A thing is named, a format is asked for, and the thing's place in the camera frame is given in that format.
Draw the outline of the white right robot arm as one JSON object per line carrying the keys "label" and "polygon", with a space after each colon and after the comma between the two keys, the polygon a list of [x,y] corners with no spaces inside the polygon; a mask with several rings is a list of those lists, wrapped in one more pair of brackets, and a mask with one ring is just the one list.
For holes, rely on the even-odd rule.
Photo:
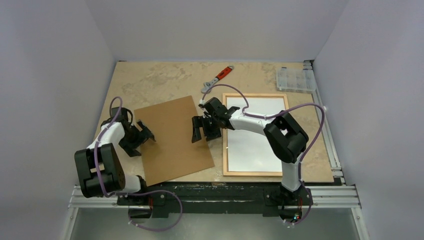
{"label": "white right robot arm", "polygon": [[302,185],[300,164],[307,151],[309,136],[287,111],[275,116],[245,113],[239,106],[226,107],[218,98],[202,101],[200,116],[193,116],[192,143],[205,137],[211,141],[222,136],[222,130],[247,131],[266,137],[274,155],[281,161],[280,196],[288,204],[300,198]]}

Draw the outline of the brown backing board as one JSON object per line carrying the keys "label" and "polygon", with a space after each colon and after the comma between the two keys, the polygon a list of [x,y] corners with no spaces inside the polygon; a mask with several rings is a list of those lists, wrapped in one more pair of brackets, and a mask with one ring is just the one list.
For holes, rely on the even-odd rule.
{"label": "brown backing board", "polygon": [[192,142],[192,117],[198,114],[192,96],[139,108],[134,113],[155,138],[140,147],[148,186],[214,167],[207,142]]}

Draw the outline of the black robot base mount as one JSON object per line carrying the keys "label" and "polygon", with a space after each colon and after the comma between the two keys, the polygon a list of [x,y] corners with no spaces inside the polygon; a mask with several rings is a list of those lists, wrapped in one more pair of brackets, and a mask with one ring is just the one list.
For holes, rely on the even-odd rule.
{"label": "black robot base mount", "polygon": [[297,223],[313,206],[309,188],[291,192],[279,182],[165,182],[146,187],[146,196],[120,196],[135,218],[169,214],[257,214]]}

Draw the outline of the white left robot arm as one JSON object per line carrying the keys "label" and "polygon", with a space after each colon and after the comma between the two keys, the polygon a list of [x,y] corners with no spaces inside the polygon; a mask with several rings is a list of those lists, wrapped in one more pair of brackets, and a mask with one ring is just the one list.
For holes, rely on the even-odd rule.
{"label": "white left robot arm", "polygon": [[140,175],[124,172],[116,149],[120,147],[131,158],[140,157],[138,147],[148,140],[155,141],[155,136],[141,120],[132,123],[129,109],[113,107],[109,113],[96,140],[74,154],[81,192],[86,198],[129,194],[132,201],[142,205],[149,199],[146,181]]}

